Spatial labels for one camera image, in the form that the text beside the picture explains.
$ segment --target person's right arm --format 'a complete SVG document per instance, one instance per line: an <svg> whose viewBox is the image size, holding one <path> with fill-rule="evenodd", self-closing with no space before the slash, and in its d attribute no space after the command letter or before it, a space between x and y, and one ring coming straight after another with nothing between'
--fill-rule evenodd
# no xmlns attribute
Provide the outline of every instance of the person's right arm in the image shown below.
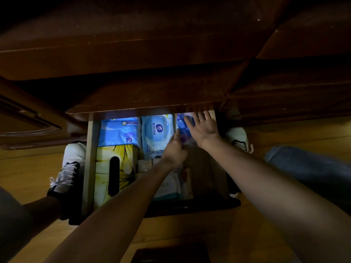
<svg viewBox="0 0 351 263"><path fill-rule="evenodd" d="M350 262L351 217L278 169L224 141L208 112L186 118L191 135L283 234L302 262Z"/></svg>

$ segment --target person's left arm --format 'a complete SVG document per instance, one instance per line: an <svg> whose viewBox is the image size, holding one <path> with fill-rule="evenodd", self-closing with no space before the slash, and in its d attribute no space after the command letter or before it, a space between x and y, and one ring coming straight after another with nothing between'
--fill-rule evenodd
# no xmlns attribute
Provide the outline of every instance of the person's left arm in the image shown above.
<svg viewBox="0 0 351 263"><path fill-rule="evenodd" d="M186 157L177 131L158 164L93 212L44 262L119 262L161 183Z"/></svg>

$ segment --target person's left hand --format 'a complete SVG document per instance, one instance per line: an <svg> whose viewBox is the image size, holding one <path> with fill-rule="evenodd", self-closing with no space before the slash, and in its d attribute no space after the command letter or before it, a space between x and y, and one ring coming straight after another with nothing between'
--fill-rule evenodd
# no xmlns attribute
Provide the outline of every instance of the person's left hand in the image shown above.
<svg viewBox="0 0 351 263"><path fill-rule="evenodd" d="M183 149L179 129L177 129L175 134L170 138L162 154L162 159L171 162L173 168L177 168L185 161L187 156L188 152Z"/></svg>

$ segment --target hand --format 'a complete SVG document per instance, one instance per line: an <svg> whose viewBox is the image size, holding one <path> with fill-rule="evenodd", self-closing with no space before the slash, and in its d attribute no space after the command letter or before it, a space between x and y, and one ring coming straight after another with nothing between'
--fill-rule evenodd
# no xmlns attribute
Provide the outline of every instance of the hand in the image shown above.
<svg viewBox="0 0 351 263"><path fill-rule="evenodd" d="M177 168L185 161L187 156L188 152L182 147L179 129L177 129L176 133L170 138L162 154L162 159L171 162L173 168Z"/></svg>
<svg viewBox="0 0 351 263"><path fill-rule="evenodd" d="M219 137L217 124L216 121L211 118L208 111L204 111L203 113L193 113L193 117L195 126L186 116L184 117L184 121L197 145L203 149L204 141Z"/></svg>

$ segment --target yellow floral tissue box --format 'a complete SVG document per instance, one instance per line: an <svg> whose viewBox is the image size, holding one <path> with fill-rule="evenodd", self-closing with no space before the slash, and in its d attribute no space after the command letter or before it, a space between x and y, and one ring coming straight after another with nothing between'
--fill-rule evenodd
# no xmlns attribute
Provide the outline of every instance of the yellow floral tissue box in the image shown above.
<svg viewBox="0 0 351 263"><path fill-rule="evenodd" d="M103 146L96 151L94 210L107 202L110 160L119 158L119 191L135 180L135 167L138 162L138 148L133 145Z"/></svg>

